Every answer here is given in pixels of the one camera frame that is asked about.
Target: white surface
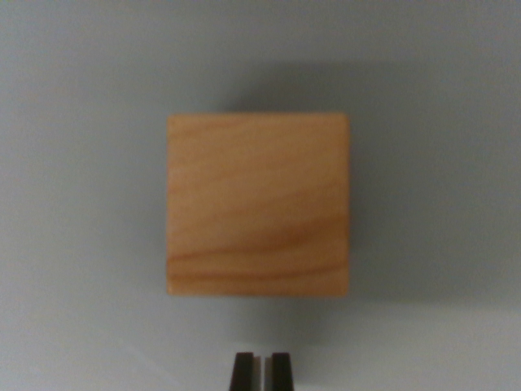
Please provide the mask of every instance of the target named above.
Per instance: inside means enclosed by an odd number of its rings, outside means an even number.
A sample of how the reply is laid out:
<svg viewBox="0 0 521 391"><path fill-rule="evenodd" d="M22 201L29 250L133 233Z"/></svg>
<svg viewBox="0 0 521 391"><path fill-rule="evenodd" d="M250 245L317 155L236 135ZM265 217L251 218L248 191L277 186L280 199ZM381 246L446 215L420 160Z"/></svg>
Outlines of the white surface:
<svg viewBox="0 0 521 391"><path fill-rule="evenodd" d="M521 389L515 2L0 5L0 389ZM165 293L173 112L352 117L352 295Z"/></svg>

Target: cube face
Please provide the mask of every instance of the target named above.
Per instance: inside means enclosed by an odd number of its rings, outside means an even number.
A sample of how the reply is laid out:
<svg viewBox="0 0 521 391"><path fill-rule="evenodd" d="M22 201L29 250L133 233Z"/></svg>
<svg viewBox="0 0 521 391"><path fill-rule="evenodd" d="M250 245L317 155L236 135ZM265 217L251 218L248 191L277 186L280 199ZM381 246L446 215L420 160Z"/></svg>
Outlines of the cube face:
<svg viewBox="0 0 521 391"><path fill-rule="evenodd" d="M169 293L346 293L345 115L176 115L167 139Z"/></svg>

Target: wooden block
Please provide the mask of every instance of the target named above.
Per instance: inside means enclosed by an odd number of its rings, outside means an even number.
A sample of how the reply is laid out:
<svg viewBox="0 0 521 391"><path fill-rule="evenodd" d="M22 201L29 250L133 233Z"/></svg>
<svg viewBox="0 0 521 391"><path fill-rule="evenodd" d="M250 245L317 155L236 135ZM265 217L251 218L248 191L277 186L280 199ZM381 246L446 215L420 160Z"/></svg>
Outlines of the wooden block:
<svg viewBox="0 0 521 391"><path fill-rule="evenodd" d="M169 293L346 293L344 114L171 116L167 172Z"/></svg>

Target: wooden cube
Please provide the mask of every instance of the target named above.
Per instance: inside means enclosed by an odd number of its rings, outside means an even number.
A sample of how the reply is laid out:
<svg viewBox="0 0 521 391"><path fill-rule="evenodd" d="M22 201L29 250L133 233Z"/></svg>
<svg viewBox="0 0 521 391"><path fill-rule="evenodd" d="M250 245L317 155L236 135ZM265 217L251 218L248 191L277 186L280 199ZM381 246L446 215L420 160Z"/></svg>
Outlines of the wooden cube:
<svg viewBox="0 0 521 391"><path fill-rule="evenodd" d="M171 116L168 292L344 295L348 128L339 113Z"/></svg>

